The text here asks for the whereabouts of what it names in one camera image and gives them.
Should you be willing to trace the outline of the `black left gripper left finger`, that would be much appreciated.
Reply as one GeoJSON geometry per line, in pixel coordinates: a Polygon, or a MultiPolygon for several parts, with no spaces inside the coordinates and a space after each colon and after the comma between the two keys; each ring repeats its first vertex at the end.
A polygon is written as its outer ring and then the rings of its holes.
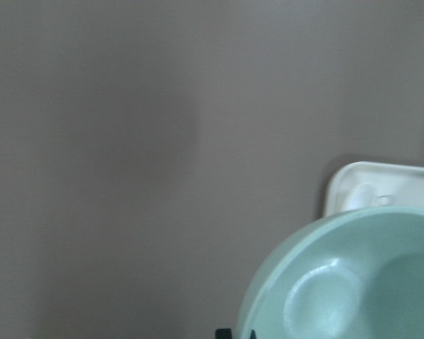
{"type": "Polygon", "coordinates": [[[231,328],[218,328],[215,331],[215,339],[233,339],[231,328]]]}

